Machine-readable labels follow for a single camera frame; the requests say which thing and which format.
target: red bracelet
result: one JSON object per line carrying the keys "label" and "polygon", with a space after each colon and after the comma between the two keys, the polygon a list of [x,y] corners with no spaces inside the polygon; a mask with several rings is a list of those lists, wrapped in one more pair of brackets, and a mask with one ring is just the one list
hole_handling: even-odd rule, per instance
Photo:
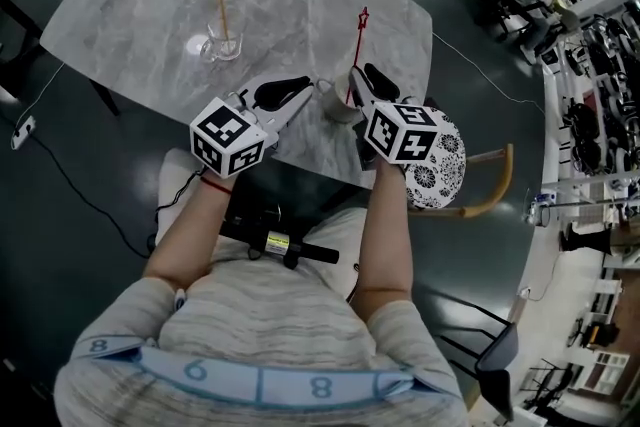
{"label": "red bracelet", "polygon": [[201,176],[200,180],[202,180],[207,185],[210,185],[214,189],[218,189],[219,191],[226,192],[229,196],[231,196],[231,191],[229,189],[225,189],[222,185],[218,185],[217,183],[212,182],[211,180],[208,180],[204,176]]}

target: cup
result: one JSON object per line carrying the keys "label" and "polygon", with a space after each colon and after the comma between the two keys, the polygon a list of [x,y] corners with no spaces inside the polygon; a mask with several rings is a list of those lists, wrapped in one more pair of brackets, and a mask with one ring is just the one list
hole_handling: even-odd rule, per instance
{"label": "cup", "polygon": [[242,51],[242,38],[246,25],[246,18],[235,9],[225,9],[226,32],[222,21],[221,11],[218,10],[207,23],[209,39],[204,42],[200,55],[205,61],[216,59],[231,61]]}
{"label": "cup", "polygon": [[318,88],[322,93],[320,103],[325,114],[338,123],[351,123],[360,114],[355,105],[347,105],[347,91],[349,90],[349,74],[340,75],[334,83],[325,79],[318,79]]}

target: marble table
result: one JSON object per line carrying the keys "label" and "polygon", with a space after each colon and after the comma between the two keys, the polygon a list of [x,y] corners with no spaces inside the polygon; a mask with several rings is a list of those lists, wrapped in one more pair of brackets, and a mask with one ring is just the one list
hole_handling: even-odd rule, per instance
{"label": "marble table", "polygon": [[[260,73],[332,79],[348,71],[358,13],[371,14],[361,64],[371,62],[403,96],[425,97],[431,17],[411,0],[225,0],[246,17],[242,54],[203,62],[194,45],[217,0],[64,0],[41,39],[51,54],[89,79],[154,111],[189,123],[216,96]],[[355,135],[329,121],[320,91],[281,133],[276,158],[370,188]]]}

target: forearm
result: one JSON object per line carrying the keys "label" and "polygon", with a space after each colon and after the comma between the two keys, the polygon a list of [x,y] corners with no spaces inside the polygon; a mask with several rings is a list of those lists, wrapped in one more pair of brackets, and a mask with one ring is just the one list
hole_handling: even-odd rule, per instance
{"label": "forearm", "polygon": [[[235,180],[208,179],[231,190]],[[206,274],[231,196],[200,182],[184,209],[155,249],[143,275],[187,289]]]}
{"label": "forearm", "polygon": [[402,171],[378,162],[360,246],[360,290],[410,292],[413,261]]}

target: printed number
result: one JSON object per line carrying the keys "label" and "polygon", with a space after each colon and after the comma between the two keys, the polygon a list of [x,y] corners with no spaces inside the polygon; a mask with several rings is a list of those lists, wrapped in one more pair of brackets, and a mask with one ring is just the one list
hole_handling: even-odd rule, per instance
{"label": "printed number", "polygon": [[207,371],[200,365],[204,360],[197,359],[184,367],[184,373],[189,379],[194,381],[204,381],[207,378]]}
{"label": "printed number", "polygon": [[94,340],[91,342],[91,348],[89,352],[102,352],[107,350],[107,341],[106,340]]}
{"label": "printed number", "polygon": [[311,394],[317,399],[331,397],[331,379],[328,377],[314,377],[311,379]]}

